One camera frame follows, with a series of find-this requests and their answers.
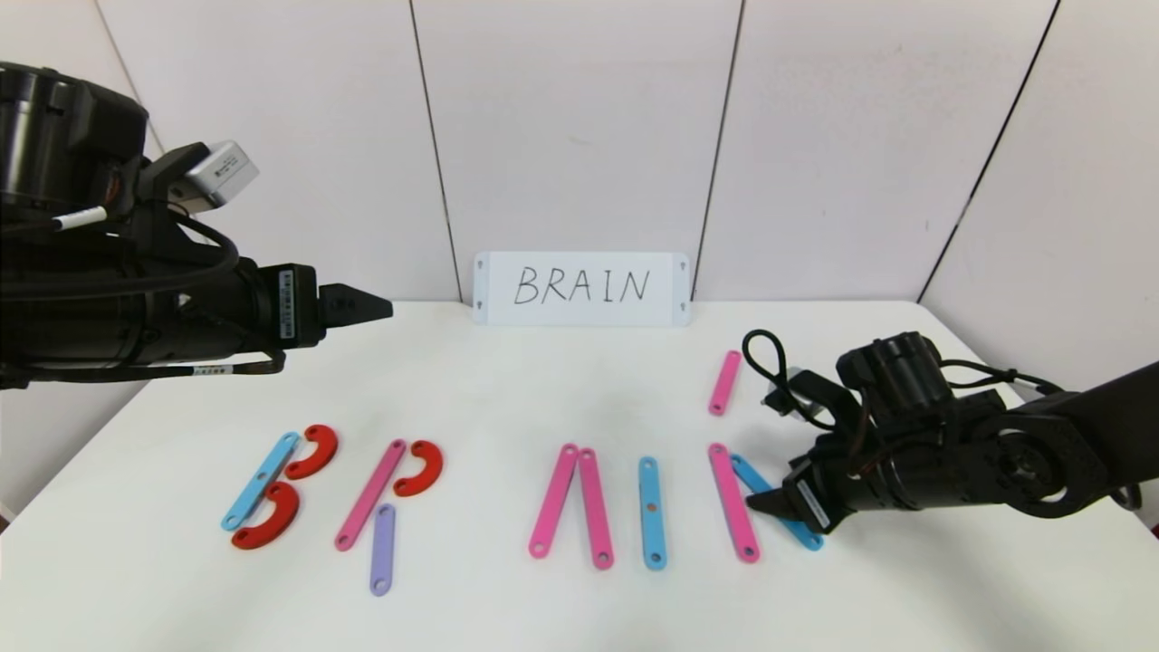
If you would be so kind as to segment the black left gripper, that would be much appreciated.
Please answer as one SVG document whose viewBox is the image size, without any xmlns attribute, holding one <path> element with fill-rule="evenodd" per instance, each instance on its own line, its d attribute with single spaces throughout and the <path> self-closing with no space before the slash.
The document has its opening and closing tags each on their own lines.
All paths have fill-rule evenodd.
<svg viewBox="0 0 1159 652">
<path fill-rule="evenodd" d="M 318 288 L 309 265 L 257 265 L 241 257 L 231 273 L 192 290 L 192 354 L 314 347 L 325 329 L 393 315 L 389 300 L 353 286 L 331 283 Z"/>
</svg>

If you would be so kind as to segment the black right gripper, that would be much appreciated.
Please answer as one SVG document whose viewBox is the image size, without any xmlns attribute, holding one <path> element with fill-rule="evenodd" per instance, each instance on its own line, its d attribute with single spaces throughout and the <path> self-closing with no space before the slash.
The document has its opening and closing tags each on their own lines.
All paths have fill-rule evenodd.
<svg viewBox="0 0 1159 652">
<path fill-rule="evenodd" d="M 756 513 L 803 520 L 824 535 L 852 514 L 890 507 L 879 474 L 850 475 L 848 446 L 839 437 L 817 437 L 811 449 L 790 459 L 781 488 L 748 495 L 745 503 Z"/>
</svg>

